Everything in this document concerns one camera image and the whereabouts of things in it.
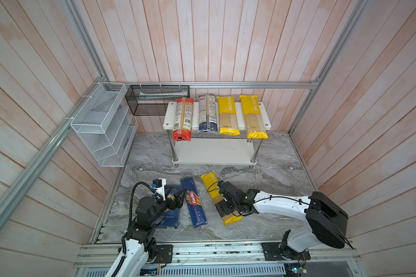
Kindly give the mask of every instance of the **gray marble surface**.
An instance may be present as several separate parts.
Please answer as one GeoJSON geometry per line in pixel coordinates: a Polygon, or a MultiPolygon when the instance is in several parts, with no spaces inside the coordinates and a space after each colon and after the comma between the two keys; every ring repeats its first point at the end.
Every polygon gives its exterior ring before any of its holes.
{"type": "MultiPolygon", "coordinates": [[[[180,185],[180,179],[188,176],[194,178],[208,224],[193,228],[184,204],[180,211],[179,228],[156,229],[154,236],[157,241],[281,239],[286,230],[297,228],[302,222],[277,214],[252,214],[225,226],[200,179],[202,174],[215,170],[219,180],[229,181],[243,191],[255,188],[279,195],[310,195],[311,187],[288,136],[282,132],[268,134],[253,169],[248,166],[182,164],[176,168],[171,161],[171,147],[166,133],[137,134],[99,241],[120,241],[127,228],[129,197],[136,182],[151,184],[153,179],[166,178],[167,184],[180,185]]],[[[134,208],[141,197],[148,195],[150,192],[145,187],[137,187],[134,208]]]]}

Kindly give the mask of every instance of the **vent grille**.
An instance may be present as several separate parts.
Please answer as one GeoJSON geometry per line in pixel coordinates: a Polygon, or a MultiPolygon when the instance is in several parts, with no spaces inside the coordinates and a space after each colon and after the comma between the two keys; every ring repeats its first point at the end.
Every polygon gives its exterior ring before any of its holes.
{"type": "Polygon", "coordinates": [[[86,277],[104,277],[108,273],[109,267],[89,268],[86,277]]]}
{"type": "Polygon", "coordinates": [[[283,264],[264,265],[177,265],[167,266],[159,276],[261,276],[285,275],[283,264]]]}

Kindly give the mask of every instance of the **wall-mounted basket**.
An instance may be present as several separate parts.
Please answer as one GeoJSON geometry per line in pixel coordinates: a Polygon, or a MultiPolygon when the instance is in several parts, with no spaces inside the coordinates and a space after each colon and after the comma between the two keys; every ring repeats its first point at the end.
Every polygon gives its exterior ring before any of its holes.
{"type": "Polygon", "coordinates": [[[118,108],[126,94],[124,84],[101,83],[72,120],[76,131],[100,166],[123,167],[137,130],[129,125],[128,106],[118,108]]]}
{"type": "Polygon", "coordinates": [[[189,86],[131,85],[126,101],[133,115],[165,115],[168,103],[189,97],[189,86]]]}

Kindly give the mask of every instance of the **yellow packaging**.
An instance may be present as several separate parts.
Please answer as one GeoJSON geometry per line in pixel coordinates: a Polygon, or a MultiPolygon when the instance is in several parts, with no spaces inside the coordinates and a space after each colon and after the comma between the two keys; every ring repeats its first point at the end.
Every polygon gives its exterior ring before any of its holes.
{"type": "MultiPolygon", "coordinates": [[[[211,199],[214,202],[214,205],[224,200],[223,196],[220,195],[219,190],[216,190],[217,182],[219,180],[217,179],[216,172],[214,170],[211,171],[210,173],[203,174],[200,178],[204,182],[207,190],[210,192],[209,196],[211,196],[211,199]]],[[[234,223],[236,221],[239,221],[242,218],[243,217],[241,216],[234,216],[233,214],[228,214],[222,217],[223,222],[225,222],[225,226],[227,226],[228,224],[234,223]]]]}
{"type": "Polygon", "coordinates": [[[236,106],[233,96],[217,97],[219,102],[219,127],[220,134],[239,135],[237,124],[236,106]]]}
{"type": "Polygon", "coordinates": [[[240,102],[242,103],[242,110],[244,112],[247,137],[256,139],[268,138],[259,104],[257,103],[257,95],[241,95],[240,102]]]}

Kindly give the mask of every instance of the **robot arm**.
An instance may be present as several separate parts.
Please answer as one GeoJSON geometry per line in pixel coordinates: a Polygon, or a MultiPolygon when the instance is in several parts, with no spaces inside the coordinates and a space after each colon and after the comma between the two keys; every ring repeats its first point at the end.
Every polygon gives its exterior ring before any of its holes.
{"type": "Polygon", "coordinates": [[[150,187],[144,182],[138,182],[131,192],[131,203],[136,187],[142,184],[150,189],[153,196],[139,200],[136,208],[136,218],[129,219],[128,229],[122,237],[122,250],[105,277],[136,277],[148,261],[156,258],[155,222],[167,209],[181,208],[186,190],[179,191],[174,198],[167,197],[171,187],[166,185],[163,178],[153,180],[150,187]]]}
{"type": "Polygon", "coordinates": [[[297,259],[301,254],[309,257],[307,248],[324,243],[343,248],[348,215],[321,192],[312,196],[279,196],[249,189],[236,188],[230,182],[219,181],[219,193],[230,206],[242,216],[253,213],[281,214],[305,222],[301,228],[288,230],[279,248],[286,259],[297,259]]]}

